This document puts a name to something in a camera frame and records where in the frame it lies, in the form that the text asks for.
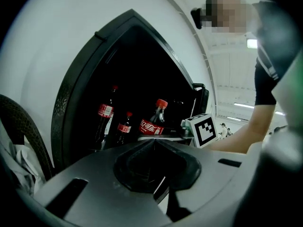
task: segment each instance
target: black shirt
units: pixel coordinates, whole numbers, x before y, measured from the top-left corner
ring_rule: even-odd
[[[299,31],[289,15],[273,2],[254,4],[262,28],[256,33],[255,105],[275,105],[271,91],[292,64],[301,46]]]

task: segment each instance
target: coca-cola bottle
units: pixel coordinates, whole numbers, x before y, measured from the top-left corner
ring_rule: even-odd
[[[116,134],[116,146],[124,144],[125,137],[131,130],[130,118],[132,115],[131,112],[126,112],[126,117],[119,123]]]
[[[116,96],[116,92],[118,90],[118,86],[113,86],[111,94],[107,98],[107,100],[104,101],[99,107],[98,110],[98,126],[97,131],[95,135],[95,149],[101,149],[101,143],[104,140],[105,137],[105,129],[109,128],[109,123],[111,123],[110,119],[113,116],[114,113],[114,100]]]
[[[158,99],[156,103],[156,111],[148,120],[142,119],[139,126],[139,131],[142,134],[161,135],[164,129],[164,110],[167,107],[167,102]]]

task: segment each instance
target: ceiling light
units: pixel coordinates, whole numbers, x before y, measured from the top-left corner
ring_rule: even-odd
[[[285,116],[285,113],[282,113],[282,112],[279,112],[279,111],[275,111],[275,114]]]
[[[228,119],[233,119],[233,120],[236,120],[236,121],[241,121],[241,119],[235,119],[235,118],[231,118],[231,117],[227,117]]]
[[[257,49],[258,48],[257,40],[256,39],[248,39],[247,40],[247,48]]]
[[[238,104],[238,103],[234,103],[234,105],[236,105],[236,106],[240,106],[240,107],[245,107],[245,108],[255,108],[254,106],[250,106],[250,105],[246,105],[246,104]]]

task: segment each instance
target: white ceiling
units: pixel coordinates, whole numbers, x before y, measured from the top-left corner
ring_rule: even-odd
[[[190,11],[203,5],[205,0],[174,0],[179,6]],[[254,3],[259,0],[246,0]],[[257,58],[256,49],[248,49],[246,39],[253,35],[227,37],[220,33],[214,33],[210,29],[196,30],[203,38],[202,43],[209,63],[212,65],[212,75],[216,87],[216,112],[221,118],[233,117],[244,119],[247,122],[252,114],[252,109],[233,105],[235,102],[241,104],[255,104],[254,71]],[[275,114],[270,129],[276,126],[286,125],[283,116]]]

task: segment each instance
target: red bottle cap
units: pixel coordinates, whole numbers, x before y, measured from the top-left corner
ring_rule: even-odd
[[[157,103],[156,103],[156,106],[157,107],[162,107],[162,108],[166,108],[167,107],[167,102],[162,100],[162,99],[158,99]]]

